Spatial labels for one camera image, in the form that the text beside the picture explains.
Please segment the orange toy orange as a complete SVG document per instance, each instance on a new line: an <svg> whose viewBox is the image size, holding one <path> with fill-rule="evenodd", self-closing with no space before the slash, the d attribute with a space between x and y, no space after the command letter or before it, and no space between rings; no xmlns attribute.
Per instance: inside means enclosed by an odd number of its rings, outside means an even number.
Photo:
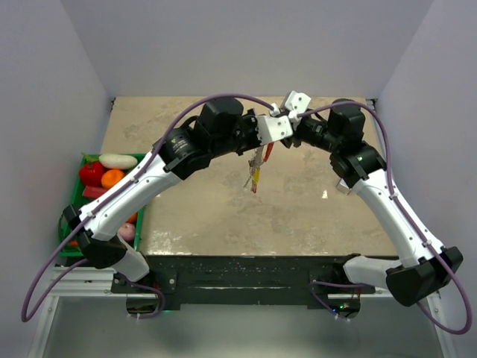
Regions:
<svg viewBox="0 0 477 358"><path fill-rule="evenodd" d="M106 171L101 177L101 186L104 189L111 189L125 176L125 173L120 169L110 169Z"/></svg>

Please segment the orange toy pumpkin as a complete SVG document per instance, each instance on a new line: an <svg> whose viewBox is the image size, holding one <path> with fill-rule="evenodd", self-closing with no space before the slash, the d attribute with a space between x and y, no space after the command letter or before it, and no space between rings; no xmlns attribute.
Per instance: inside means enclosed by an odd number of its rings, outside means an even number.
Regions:
<svg viewBox="0 0 477 358"><path fill-rule="evenodd" d="M134 213L128 220L127 223L135 224L138 218L138 213Z"/></svg>

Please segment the green plastic basket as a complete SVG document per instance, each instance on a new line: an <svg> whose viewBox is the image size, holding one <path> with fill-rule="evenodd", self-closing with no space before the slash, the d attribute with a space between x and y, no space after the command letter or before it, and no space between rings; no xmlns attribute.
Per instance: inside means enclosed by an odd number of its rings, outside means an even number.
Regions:
<svg viewBox="0 0 477 358"><path fill-rule="evenodd" d="M126 154L135 157L138 162L144 159L145 154ZM100 154L82 154L83 158L80 162L78 171L80 168L87 162L96 162L98 161L98 157ZM128 174L132 169L129 170L122 170L125 174ZM74 207L82 207L85 204L89 204L90 202L94 201L94 199L90 198L84 198L82 196L82 192L84 190L85 186L81 183L79 175L77 175L74 189L72 192L72 197L71 197L71 205ZM138 213L138 218L136 223L134 224L136 227L136 236L133 242L127 242L131 247L134 248L134 250L138 251L140 247L140 242L142 240L141 234L142 234L142 222L143 218L145 215L145 207L143 207L141 210L139 210ZM63 214L59 219L58 222L58 239L59 242L61 243L72 231L71 228L67 225L66 220L63 218ZM67 257L67 258L83 258L83 254L80 251L79 245L77 243L76 239L73 239L70 241L59 253L60 257Z"/></svg>

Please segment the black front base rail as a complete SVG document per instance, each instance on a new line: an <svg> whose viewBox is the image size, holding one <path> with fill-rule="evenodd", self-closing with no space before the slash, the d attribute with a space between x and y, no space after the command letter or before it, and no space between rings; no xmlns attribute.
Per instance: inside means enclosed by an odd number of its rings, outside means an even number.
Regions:
<svg viewBox="0 0 477 358"><path fill-rule="evenodd" d="M330 307L352 318L373 287L353 288L343 256L149 256L141 284L159 289L166 310L185 304Z"/></svg>

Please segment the pink toy onion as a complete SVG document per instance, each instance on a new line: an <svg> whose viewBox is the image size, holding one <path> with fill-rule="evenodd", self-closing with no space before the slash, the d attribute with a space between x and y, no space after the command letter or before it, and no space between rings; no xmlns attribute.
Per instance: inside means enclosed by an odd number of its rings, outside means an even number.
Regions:
<svg viewBox="0 0 477 358"><path fill-rule="evenodd" d="M117 234L126 242L133 242L136 236L136 227L131 223L124 223L117 231Z"/></svg>

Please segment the red toy tomato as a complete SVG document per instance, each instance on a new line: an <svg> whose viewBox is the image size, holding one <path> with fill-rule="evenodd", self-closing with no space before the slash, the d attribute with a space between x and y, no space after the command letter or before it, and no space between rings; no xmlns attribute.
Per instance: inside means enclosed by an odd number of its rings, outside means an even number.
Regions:
<svg viewBox="0 0 477 358"><path fill-rule="evenodd" d="M98 162L87 162L79 170L78 175L84 186L101 186L104 167Z"/></svg>

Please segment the white toy radish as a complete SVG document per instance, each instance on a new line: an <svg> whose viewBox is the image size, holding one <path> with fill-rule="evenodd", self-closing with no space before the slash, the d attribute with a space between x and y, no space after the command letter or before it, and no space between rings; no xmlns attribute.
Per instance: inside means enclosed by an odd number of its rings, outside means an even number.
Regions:
<svg viewBox="0 0 477 358"><path fill-rule="evenodd" d="M138 160L125 154L101 154L98 157L99 163L107 169L129 170L135 167Z"/></svg>

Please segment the red box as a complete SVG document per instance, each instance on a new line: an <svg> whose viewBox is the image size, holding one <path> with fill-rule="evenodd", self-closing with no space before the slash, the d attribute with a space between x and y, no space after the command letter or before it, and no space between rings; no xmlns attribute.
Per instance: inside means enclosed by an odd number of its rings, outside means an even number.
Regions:
<svg viewBox="0 0 477 358"><path fill-rule="evenodd" d="M86 186L82 192L84 198L96 199L100 198L104 193L107 192L107 189L97 186Z"/></svg>

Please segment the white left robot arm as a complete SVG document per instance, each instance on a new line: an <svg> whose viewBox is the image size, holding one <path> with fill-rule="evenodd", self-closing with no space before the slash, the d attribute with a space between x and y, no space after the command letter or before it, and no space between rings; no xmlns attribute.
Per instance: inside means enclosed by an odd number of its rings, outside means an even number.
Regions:
<svg viewBox="0 0 477 358"><path fill-rule="evenodd" d="M123 179L95 201L63 211L70 237L77 240L89 264L115 269L137 292L153 287L154 274L145 257L118 230L158 194L207 168L216 157L259 147L256 115L244 113L243 99L260 102L252 96L225 93L190 105Z"/></svg>

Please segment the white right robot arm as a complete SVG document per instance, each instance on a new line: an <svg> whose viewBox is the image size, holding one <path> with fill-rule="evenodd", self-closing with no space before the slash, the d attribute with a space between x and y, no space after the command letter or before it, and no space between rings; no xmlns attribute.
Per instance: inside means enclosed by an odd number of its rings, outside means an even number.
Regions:
<svg viewBox="0 0 477 358"><path fill-rule="evenodd" d="M299 114L291 106L294 134L286 146L302 143L328 151L333 171L371 209L391 239L395 261L353 256L332 274L332 285L348 293L358 284L382 287L410 307L445 287L463 262L456 247L447 248L401 196L391 165L364 139L365 117L355 101L334 101L328 119Z"/></svg>

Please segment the key bunch with red carabiner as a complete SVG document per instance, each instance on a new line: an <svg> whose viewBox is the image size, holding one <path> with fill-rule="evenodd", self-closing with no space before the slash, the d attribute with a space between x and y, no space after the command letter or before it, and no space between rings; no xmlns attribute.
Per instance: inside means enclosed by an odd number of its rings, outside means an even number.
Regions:
<svg viewBox="0 0 477 358"><path fill-rule="evenodd" d="M254 194L256 194L258 189L261 167L268 161L273 148L273 143L257 148L254 151L252 158L248 161L249 175L244 184L244 188L248 188Z"/></svg>

